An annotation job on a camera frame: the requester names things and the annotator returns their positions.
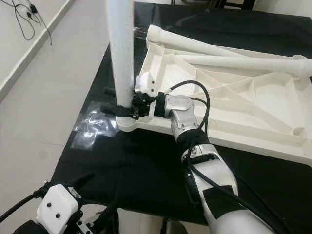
white wall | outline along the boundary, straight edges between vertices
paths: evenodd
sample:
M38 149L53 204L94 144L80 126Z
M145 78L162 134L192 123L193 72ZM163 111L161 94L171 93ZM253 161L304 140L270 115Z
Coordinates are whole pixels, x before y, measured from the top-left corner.
M46 25L53 29L74 0L31 0L31 2L36 6ZM27 4L27 0L20 0L20 3ZM25 34L31 35L30 25L23 19L20 19L20 22L24 26ZM43 25L37 23L32 25L35 36L32 40L26 41L16 20L14 8L0 2L0 102L47 38Z
M312 17L312 0L257 0L254 10Z

black tape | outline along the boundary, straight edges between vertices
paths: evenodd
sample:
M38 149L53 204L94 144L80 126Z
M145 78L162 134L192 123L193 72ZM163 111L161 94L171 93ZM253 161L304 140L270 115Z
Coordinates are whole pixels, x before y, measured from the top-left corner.
M230 185L222 187L233 193L232 187ZM215 219L218 219L228 212L245 209L238 202L233 201L216 188L206 189L203 191L203 194L205 201Z
M179 152L180 154L182 154L189 149L192 142L194 143L194 145L208 144L209 140L207 135L201 129L196 128L188 130L179 135L176 142Z
M163 92L159 92L156 99L156 106L154 116L164 117L165 116L165 100L166 95Z
M202 162L207 162L210 160L215 160L218 159L218 157L214 154L207 154L207 155L202 155L202 156L198 156L195 158L190 158L190 161L193 165L198 164L198 163L202 163Z

black cable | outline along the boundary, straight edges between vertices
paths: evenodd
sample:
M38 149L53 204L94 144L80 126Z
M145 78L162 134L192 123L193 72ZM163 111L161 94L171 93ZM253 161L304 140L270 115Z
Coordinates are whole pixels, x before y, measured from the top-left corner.
M40 21L43 22L43 25L44 25L44 27L46 28L46 30L47 30L47 32L48 32L48 34L49 34L49 37L50 37L50 45L52 45L51 32L50 32L50 30L48 29L47 25L45 24L45 22L44 22L44 20L43 20L43 18L42 18L42 16L41 16L41 14L38 12L38 10L36 9L35 5L33 5L33 4L31 3L30 0L27 0L27 2L30 4L30 7L26 6L25 4L21 4L21 3L20 3L20 0L19 0L19 2L18 2L17 4L15 4L13 0L11 0L12 4L9 4L9 3L7 3L7 2L4 1L4 0L0 0L0 1L3 2L3 3L5 3L6 5L11 6L11 7L14 8L14 13L15 13L16 20L17 20L17 22L18 22L18 24L19 24L20 30L21 30L21 32L22 32L23 37L24 37L25 40L31 40L31 39L35 36L35 29L34 29L33 25L31 24L31 22L30 22L28 19L26 19L25 17L23 17L23 16L19 13L19 11L18 11L18 7L19 7L19 6L25 7L25 8L28 10L27 16L28 16L33 22L40 23L40 24L41 24ZM19 18L18 18L18 15L19 15L21 18L23 18L27 23L29 23L29 25L31 26L31 28L32 28L32 30L33 30L33 34L32 34L32 36L31 36L30 38L27 38L27 37L26 37L26 35L25 35L25 33L24 33L24 30L23 30L23 27L22 27L22 25L21 25L21 23L20 23L20 20L19 20Z
M93 222L93 229L96 231L96 233L107 227L107 224L116 212L117 208L118 201L115 199L105 208L104 211L101 212L99 217Z
M3 3L5 3L5 4L9 5L9 6L14 7L14 5L11 5L11 4L7 3L7 2L6 2L6 1L4 1L4 0L0 0L0 1L2 1Z
M235 200L236 202L238 202L239 204L241 204L243 207L245 207L246 209L248 209L249 211L251 211L252 213L254 213L255 215L257 215L260 219L262 219L270 228L272 228L272 230L277 233L277 234L283 234L285 232L281 231L279 227L276 226L275 223L271 222L271 220L269 218L266 217L266 215L264 215L263 213L261 213L260 211L258 211L255 207L253 207L251 204L249 204L248 202L246 202L245 200L243 200L242 198L236 196L235 194L232 194L231 192L227 191L226 189L222 188L220 185L218 185L217 183L215 183L214 181L212 181L211 179L209 179L208 177L206 177L203 173L201 173L192 163L190 160L190 154L192 151L194 144L191 144L188 150L188 153L186 155L186 160L187 160L187 164L188 167L190 168L190 170L192 170L195 174L197 174L199 177L201 177L203 180L205 180L207 183L209 183L210 185L212 185L214 188L218 189L220 192L222 192L223 194L225 194L226 196L228 196L229 198Z
M201 124L199 125L199 129L201 129L203 127L204 123L208 121L208 117L209 117L210 98L209 98L208 91L207 91L207 89L205 88L205 86L202 83L200 83L200 82L198 82L196 80L183 81L183 82L181 82L179 84L176 84L176 85L172 86L170 89L174 90L174 89L176 89L176 88L178 88L178 87L180 87L182 85L185 85L185 84L196 84L196 85L198 85L204 91L204 93L206 95L207 108L206 108L206 113L204 115L204 120L205 121L202 121Z
M284 227L285 229L289 232L289 233L294 233L293 230L291 229L291 227L287 224L287 222L285 222L278 213L276 213L271 206L265 201L263 200L263 198L259 195L259 193L253 189L242 177L238 176L233 170L231 170L232 173L234 174L234 176L240 181L242 182L248 189L250 192L253 193L253 195L258 199L258 201L271 213L272 216L274 216Z
M51 37L50 30L48 29L47 25L45 25L45 22L44 22L43 18L41 17L40 13L39 13L39 12L37 12L37 14L39 15L39 17L40 17L40 19L41 19L41 21L42 21L42 23L43 23L44 27L45 27L45 28L46 28L46 30L48 31L48 34L49 34L49 37L50 37L50 45L52 45L52 37Z
M37 198L38 195L36 193L33 193L29 195L28 197L24 198L22 201L14 205L12 208L10 208L7 212L5 212L3 215L0 216L0 223L2 223L8 216L10 216L14 211L16 211L18 208L26 204L28 201L32 200L33 198Z
M202 100L200 98L195 98L195 97L191 97L190 99L200 101L200 102L205 104L206 108L208 108L207 102L205 102L204 100ZM203 118L202 122L205 123L205 133L208 134L208 121L205 122L205 119Z
M31 22L30 22L28 19L26 19L25 17L23 17L23 16L19 13L19 11L16 9L16 7L15 7L14 12L15 12L15 17L16 17L16 20L18 21L18 24L19 24L19 27L20 27L21 33L23 34L24 39L25 39L25 40L31 40L31 39L35 36L35 29L34 29L33 25L31 24ZM23 27L22 27L21 24L20 24L20 20L19 20L19 18L18 18L18 15L19 15L21 18L23 18L24 20L26 20L26 22L28 22L29 25L31 26L31 28L33 29L33 34L32 34L32 36L31 36L30 38L27 38L27 37L26 37L26 35L25 35L25 33L24 33L24 30L23 30Z

white cylindrical tube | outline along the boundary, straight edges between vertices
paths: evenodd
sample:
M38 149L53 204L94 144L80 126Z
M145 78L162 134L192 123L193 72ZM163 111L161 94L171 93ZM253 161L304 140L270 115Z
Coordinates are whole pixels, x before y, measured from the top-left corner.
M106 0L117 105L131 107L133 99L133 1Z
M222 49L215 45L203 43L198 40L187 38L179 34L171 33L161 29L158 26L150 25L147 32L147 40L150 42L161 42L173 46L177 46L186 51L216 55L216 56L231 56L231 57L246 57L239 53L230 50Z
M312 59L302 58L233 58L206 55L176 55L190 64L232 67L246 70L285 72L295 76L312 76Z

white plastic bracket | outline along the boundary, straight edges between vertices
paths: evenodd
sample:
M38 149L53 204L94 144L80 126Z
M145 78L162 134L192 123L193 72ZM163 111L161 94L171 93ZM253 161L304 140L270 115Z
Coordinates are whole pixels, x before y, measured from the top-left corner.
M78 203L61 184L52 186L37 209L36 221L49 234L63 234L69 218L78 210Z

